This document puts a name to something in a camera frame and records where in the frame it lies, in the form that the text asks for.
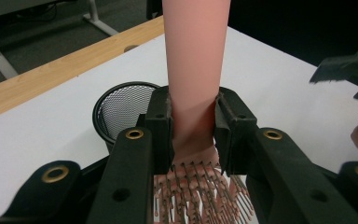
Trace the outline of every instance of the black mesh trash can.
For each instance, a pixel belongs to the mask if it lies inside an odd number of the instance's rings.
[[[92,122],[105,141],[109,153],[117,135],[134,127],[140,114],[145,114],[153,90],[158,85],[147,82],[127,82],[107,91],[94,106]]]

